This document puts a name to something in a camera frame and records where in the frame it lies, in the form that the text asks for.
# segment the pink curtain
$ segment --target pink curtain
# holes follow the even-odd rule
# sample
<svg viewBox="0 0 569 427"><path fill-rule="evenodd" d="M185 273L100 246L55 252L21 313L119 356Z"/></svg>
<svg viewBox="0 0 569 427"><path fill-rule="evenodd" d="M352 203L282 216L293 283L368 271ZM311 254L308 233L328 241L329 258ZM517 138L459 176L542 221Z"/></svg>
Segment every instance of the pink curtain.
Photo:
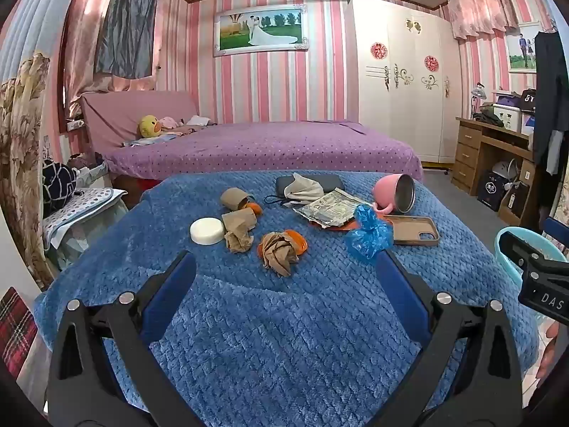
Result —
<svg viewBox="0 0 569 427"><path fill-rule="evenodd" d="M130 80L109 74L93 75L99 31L110 0L73 0L69 8L65 46L65 117L81 112L79 97L86 91L153 90L161 47L163 7L158 0L154 22L153 75Z"/></svg>
<svg viewBox="0 0 569 427"><path fill-rule="evenodd" d="M510 0L447 0L454 38L518 27Z"/></svg>

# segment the blue textured blanket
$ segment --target blue textured blanket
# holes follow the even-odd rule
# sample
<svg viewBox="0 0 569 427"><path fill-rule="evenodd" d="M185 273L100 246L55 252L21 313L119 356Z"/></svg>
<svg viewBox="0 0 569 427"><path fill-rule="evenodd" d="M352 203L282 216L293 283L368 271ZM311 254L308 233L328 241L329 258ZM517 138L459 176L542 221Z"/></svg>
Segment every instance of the blue textured blanket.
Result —
<svg viewBox="0 0 569 427"><path fill-rule="evenodd" d="M266 232L287 228L308 241L289 278L265 270L255 248L231 254L224 242L198 246L188 237L195 219L221 217L218 201L225 189L237 186L262 201L274 193L275 178L289 174L180 175L144 193L37 299L33 314L48 345L67 301L112 302L125 290L138 290L188 249L197 258L198 276L151 349L200 418L210 426L363 425L403 378L419 346L399 324L374 267L349 256L344 234L314 228L278 204L265 206L252 231L254 247ZM368 200L381 176L338 174L349 193ZM537 327L530 310L518 304L511 280L419 183L412 215L430 216L441 240L438 247L396 246L400 262L434 291L449 291L460 302L502 301L527 370L537 357ZM111 342L107 350L127 399L142 406ZM457 346L432 404L443 400L461 351Z"/></svg>

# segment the human hand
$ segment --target human hand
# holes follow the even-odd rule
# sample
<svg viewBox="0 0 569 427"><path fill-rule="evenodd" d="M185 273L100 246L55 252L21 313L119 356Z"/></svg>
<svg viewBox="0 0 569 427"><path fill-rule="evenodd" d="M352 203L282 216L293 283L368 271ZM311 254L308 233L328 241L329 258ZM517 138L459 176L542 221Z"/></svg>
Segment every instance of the human hand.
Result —
<svg viewBox="0 0 569 427"><path fill-rule="evenodd" d="M545 333L545 337L551 339L551 342L545 347L543 356L541 358L541 363L539 364L539 369L537 370L536 379L542 378L547 374L547 370L553 361L553 356L555 353L555 341L557 340L557 334L559 333L559 323L555 321Z"/></svg>

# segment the plastic wrapper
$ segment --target plastic wrapper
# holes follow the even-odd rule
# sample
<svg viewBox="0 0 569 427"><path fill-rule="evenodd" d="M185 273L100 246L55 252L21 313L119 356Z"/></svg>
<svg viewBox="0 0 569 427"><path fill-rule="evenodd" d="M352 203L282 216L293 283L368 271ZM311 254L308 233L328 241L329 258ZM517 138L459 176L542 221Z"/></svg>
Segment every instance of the plastic wrapper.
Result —
<svg viewBox="0 0 569 427"><path fill-rule="evenodd" d="M360 261L372 263L378 252L393 247L393 226L378 218L369 205L359 205L354 217L360 228L345 236L348 252Z"/></svg>

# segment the pink stuffed toy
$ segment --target pink stuffed toy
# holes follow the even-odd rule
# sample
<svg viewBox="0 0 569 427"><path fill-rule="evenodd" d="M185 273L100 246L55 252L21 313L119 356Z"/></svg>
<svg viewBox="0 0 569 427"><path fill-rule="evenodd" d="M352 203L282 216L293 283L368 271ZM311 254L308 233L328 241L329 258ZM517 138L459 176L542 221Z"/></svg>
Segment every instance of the pink stuffed toy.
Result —
<svg viewBox="0 0 569 427"><path fill-rule="evenodd" d="M174 119L172 119L171 117L164 117L161 118L158 122L160 122L160 125L162 125L162 128L178 128L181 127L183 124L182 122L176 122Z"/></svg>

